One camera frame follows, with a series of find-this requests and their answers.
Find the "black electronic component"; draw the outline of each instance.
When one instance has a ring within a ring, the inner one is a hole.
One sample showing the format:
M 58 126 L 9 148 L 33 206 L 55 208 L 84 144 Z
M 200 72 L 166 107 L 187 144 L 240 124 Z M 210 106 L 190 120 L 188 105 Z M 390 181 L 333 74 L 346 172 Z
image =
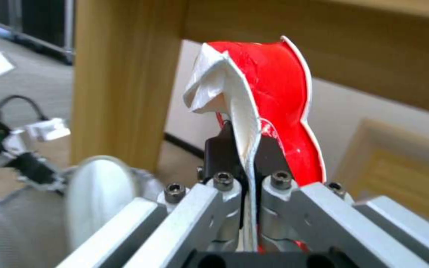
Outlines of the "black electronic component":
M 231 268 L 231 267 L 300 267 L 300 268 L 355 268 L 342 252 L 193 252 L 184 268 Z

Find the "black cable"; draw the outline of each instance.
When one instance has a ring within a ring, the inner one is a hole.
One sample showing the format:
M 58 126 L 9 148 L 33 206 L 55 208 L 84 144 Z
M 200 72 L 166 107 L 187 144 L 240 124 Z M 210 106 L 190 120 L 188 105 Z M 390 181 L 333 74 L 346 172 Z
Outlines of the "black cable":
M 49 120 L 49 118 L 42 112 L 41 108 L 39 107 L 39 105 L 37 105 L 36 102 L 34 102 L 32 99 L 26 97 L 26 96 L 22 96 L 22 95 L 11 95 L 9 97 L 6 97 L 4 99 L 2 99 L 0 101 L 0 109 L 6 105 L 10 100 L 13 99 L 22 99 L 25 100 L 26 102 L 28 102 L 32 108 L 34 109 L 34 111 L 37 113 L 39 120 L 40 121 L 46 121 Z

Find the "carpet floor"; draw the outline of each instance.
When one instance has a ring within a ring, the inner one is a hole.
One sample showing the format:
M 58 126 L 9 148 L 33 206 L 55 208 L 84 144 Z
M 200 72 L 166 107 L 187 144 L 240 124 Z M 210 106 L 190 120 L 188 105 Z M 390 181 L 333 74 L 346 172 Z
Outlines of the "carpet floor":
M 34 99 L 49 117 L 70 119 L 72 67 L 15 44 L 5 39 L 4 34 L 0 34 L 0 51 L 5 52 L 17 65 L 17 69 L 0 78 L 0 99 L 13 94 L 25 95 Z M 2 114 L 4 122 L 11 127 L 36 120 L 30 106 L 21 100 L 9 102 Z M 37 144 L 36 147 L 59 168 L 69 165 L 70 137 Z M 196 166 L 202 163 L 200 158 L 164 142 L 156 175 L 164 183 L 178 181 L 193 185 L 196 182 Z M 12 170 L 0 169 L 0 198 L 23 186 L 16 177 Z

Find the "hex socket screw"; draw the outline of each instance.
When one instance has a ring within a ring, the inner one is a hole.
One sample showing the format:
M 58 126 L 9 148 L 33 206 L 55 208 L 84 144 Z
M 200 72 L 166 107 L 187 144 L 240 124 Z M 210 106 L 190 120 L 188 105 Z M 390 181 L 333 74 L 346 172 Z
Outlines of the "hex socket screw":
M 186 195 L 186 188 L 180 183 L 170 183 L 163 191 L 165 193 L 165 201 L 177 204 Z
M 213 177 L 213 185 L 220 191 L 229 191 L 233 189 L 234 177 L 229 172 L 218 172 Z
M 284 170 L 279 170 L 271 174 L 271 185 L 277 190 L 287 190 L 291 188 L 291 174 Z

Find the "gray cloth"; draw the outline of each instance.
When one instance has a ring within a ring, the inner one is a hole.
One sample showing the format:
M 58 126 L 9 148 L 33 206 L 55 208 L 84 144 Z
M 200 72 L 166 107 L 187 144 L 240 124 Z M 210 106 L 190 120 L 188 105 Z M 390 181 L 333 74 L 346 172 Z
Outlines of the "gray cloth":
M 70 177 L 73 168 L 64 176 Z M 163 185 L 145 170 L 132 169 L 142 197 L 155 201 Z M 54 267 L 70 253 L 64 198 L 25 187 L 0 200 L 0 268 Z

